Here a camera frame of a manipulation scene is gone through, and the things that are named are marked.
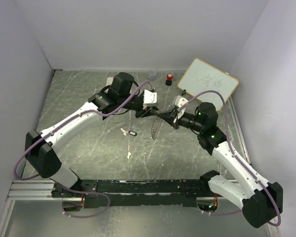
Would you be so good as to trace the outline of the metal disc with keyrings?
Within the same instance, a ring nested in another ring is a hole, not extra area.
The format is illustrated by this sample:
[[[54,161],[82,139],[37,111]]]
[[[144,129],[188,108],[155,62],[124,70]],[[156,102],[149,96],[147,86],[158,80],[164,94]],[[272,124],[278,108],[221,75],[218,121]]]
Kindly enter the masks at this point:
[[[155,117],[151,127],[151,138],[153,140],[156,140],[159,130],[160,130],[160,118]]]

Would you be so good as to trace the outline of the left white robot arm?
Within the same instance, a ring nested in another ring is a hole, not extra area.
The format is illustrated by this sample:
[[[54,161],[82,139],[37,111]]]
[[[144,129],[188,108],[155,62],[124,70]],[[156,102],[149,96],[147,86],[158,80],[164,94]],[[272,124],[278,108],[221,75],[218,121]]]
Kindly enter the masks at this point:
[[[138,115],[158,104],[155,89],[143,89],[144,85],[135,82],[128,73],[120,72],[113,77],[111,84],[91,96],[77,111],[61,122],[37,132],[32,130],[26,135],[27,162],[42,178],[51,179],[62,186],[70,197],[78,196],[82,191],[80,177],[66,167],[58,153],[64,145],[89,125],[100,119],[106,119],[121,109],[135,111]]]

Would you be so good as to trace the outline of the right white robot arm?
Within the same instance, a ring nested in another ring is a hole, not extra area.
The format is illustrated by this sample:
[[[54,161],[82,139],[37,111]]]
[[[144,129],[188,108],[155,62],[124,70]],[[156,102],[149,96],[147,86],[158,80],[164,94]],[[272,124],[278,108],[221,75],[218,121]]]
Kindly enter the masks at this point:
[[[158,112],[158,117],[175,129],[183,126],[197,132],[200,146],[219,160],[237,180],[234,184],[218,172],[210,171],[202,176],[204,181],[199,184],[200,193],[207,197],[215,193],[226,198],[240,209],[247,222],[255,228],[266,223],[279,226],[283,211],[283,188],[277,182],[270,183],[239,155],[228,133],[217,126],[215,106],[203,102],[193,114],[181,115],[181,110],[174,106]]]

